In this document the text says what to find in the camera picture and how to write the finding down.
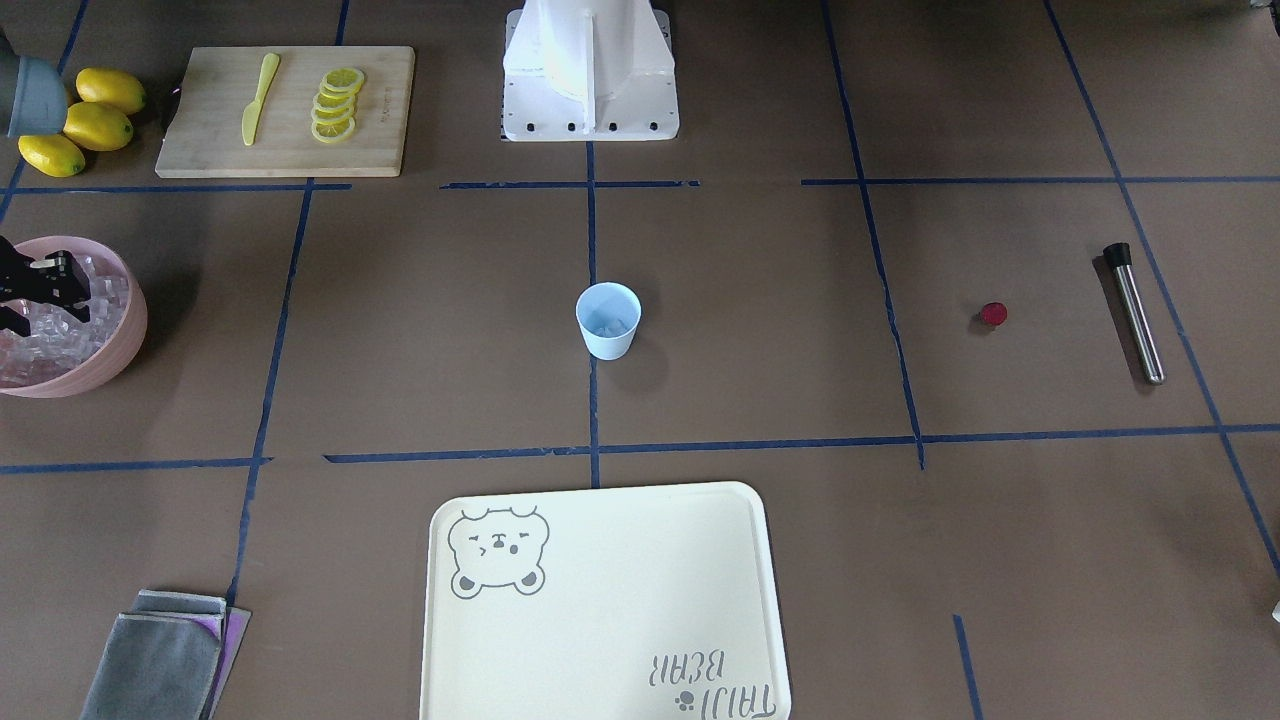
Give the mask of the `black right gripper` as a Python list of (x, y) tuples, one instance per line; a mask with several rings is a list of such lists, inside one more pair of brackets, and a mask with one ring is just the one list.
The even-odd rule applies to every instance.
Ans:
[[(1, 301), (26, 300), (63, 307), (79, 323), (91, 320), (90, 279), (72, 252), (59, 250), (36, 260), (19, 252), (1, 237)], [(3, 304), (1, 331), (18, 337), (31, 336), (31, 306), (27, 302)]]

